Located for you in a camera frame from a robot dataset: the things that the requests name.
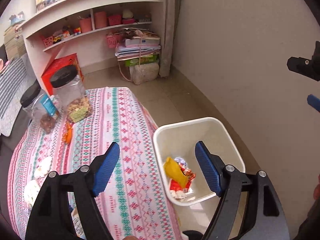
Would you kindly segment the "yellow wrapper in bin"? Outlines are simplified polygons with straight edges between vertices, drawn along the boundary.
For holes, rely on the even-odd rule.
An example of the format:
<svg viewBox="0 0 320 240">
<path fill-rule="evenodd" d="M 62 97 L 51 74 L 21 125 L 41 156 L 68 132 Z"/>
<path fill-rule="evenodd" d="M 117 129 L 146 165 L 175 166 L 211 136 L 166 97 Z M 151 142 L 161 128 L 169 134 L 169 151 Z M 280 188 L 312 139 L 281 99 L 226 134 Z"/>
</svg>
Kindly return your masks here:
<svg viewBox="0 0 320 240">
<path fill-rule="evenodd" d="M 182 172 L 180 165 L 171 157 L 167 157 L 163 164 L 165 174 L 170 179 L 176 181 L 180 187 L 185 188 L 188 183 L 188 177 Z"/>
</svg>

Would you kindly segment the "patterned pink tablecloth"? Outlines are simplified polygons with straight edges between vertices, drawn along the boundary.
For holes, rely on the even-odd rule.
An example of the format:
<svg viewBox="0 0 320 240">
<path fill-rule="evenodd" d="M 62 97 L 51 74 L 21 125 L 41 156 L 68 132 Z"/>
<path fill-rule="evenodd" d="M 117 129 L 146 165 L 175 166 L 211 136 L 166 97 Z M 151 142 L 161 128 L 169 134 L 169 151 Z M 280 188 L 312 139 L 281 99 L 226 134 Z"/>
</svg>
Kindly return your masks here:
<svg viewBox="0 0 320 240">
<path fill-rule="evenodd" d="M 90 116 L 46 134 L 32 122 L 9 166 L 7 204 L 20 239 L 181 239 L 153 148 L 156 130 L 130 89 L 87 91 Z"/>
</svg>

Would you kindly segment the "orange snack wrapper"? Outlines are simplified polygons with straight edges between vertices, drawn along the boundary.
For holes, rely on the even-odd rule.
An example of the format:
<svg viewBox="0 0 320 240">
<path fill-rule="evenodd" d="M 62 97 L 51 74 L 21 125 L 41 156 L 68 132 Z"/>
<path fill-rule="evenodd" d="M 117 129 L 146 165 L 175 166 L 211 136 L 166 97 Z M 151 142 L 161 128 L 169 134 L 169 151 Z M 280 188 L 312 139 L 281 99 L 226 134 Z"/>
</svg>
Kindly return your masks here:
<svg viewBox="0 0 320 240">
<path fill-rule="evenodd" d="M 73 127 L 70 122 L 66 122 L 66 132 L 63 134 L 62 139 L 65 144 L 69 145 L 72 140 Z"/>
</svg>

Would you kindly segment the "nut jar with blue label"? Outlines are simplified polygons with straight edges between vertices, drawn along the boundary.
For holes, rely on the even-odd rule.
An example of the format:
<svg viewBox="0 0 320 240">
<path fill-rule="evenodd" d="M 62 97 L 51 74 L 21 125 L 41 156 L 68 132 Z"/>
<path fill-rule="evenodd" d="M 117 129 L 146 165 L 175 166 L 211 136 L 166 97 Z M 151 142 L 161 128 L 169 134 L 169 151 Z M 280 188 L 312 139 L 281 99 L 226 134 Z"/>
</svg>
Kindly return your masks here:
<svg viewBox="0 0 320 240">
<path fill-rule="evenodd" d="M 23 93 L 20 103 L 35 124 L 40 126 L 46 134 L 51 133 L 60 113 L 37 80 Z"/>
</svg>

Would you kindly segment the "nut jar with green label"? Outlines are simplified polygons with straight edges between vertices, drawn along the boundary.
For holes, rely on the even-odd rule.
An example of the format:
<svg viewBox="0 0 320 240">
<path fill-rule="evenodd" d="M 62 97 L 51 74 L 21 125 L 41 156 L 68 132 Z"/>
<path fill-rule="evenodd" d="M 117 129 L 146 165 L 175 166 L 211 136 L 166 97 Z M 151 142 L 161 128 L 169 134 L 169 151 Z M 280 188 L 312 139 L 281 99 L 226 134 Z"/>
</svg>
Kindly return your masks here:
<svg viewBox="0 0 320 240">
<path fill-rule="evenodd" d="M 70 123 L 77 123 L 92 114 L 92 105 L 75 65 L 56 71 L 50 78 L 53 94 Z"/>
</svg>

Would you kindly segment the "red cardboard box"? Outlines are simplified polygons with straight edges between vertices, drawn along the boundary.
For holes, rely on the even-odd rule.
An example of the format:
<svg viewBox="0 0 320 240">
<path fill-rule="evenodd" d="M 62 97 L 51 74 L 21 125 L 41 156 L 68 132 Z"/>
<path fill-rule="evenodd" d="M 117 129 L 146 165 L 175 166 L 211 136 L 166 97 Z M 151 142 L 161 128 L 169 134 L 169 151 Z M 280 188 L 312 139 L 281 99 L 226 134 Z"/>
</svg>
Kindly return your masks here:
<svg viewBox="0 0 320 240">
<path fill-rule="evenodd" d="M 58 70 L 60 70 L 61 68 L 68 66 L 68 65 L 75 65 L 76 69 L 78 71 L 78 74 L 81 78 L 81 80 L 84 80 L 84 76 L 82 74 L 81 68 L 80 68 L 80 64 L 79 64 L 79 60 L 77 57 L 77 53 L 71 54 L 71 55 L 67 55 L 58 59 L 55 59 L 45 70 L 44 73 L 42 74 L 41 78 L 42 81 L 44 83 L 44 86 L 47 90 L 47 93 L 51 96 L 53 95 L 53 87 L 50 83 L 50 78 L 51 76 Z"/>
</svg>

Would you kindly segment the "stack of papers and bags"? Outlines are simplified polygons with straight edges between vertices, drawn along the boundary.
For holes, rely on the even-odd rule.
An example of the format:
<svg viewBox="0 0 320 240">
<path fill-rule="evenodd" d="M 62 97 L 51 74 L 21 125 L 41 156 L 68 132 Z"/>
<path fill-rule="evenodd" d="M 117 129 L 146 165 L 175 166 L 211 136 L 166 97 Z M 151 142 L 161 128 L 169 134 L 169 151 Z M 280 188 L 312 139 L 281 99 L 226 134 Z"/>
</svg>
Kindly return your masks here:
<svg viewBox="0 0 320 240">
<path fill-rule="evenodd" d="M 120 74 L 135 85 L 153 81 L 159 74 L 160 37 L 151 31 L 123 28 L 114 33 L 115 57 Z"/>
</svg>

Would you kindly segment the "grey sofa with striped cover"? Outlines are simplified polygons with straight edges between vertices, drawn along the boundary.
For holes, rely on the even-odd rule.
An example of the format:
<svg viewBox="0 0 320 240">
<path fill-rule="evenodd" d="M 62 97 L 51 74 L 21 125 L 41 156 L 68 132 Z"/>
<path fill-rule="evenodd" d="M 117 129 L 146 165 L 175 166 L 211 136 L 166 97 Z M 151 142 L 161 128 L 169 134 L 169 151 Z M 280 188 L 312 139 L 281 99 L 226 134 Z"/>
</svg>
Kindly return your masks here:
<svg viewBox="0 0 320 240">
<path fill-rule="evenodd" d="M 1 147 L 13 151 L 24 135 L 30 117 L 20 99 L 35 81 L 27 53 L 12 57 L 1 73 Z"/>
</svg>

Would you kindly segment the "stack of books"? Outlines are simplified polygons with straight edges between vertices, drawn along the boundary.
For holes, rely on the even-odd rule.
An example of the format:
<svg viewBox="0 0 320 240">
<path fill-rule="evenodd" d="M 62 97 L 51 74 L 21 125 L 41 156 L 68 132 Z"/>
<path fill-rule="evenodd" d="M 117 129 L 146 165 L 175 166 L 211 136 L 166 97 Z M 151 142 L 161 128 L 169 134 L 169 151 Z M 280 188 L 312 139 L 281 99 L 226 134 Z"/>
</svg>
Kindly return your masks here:
<svg viewBox="0 0 320 240">
<path fill-rule="evenodd" d="M 4 32 L 4 46 L 9 60 L 27 52 L 20 24 L 12 25 Z"/>
</svg>

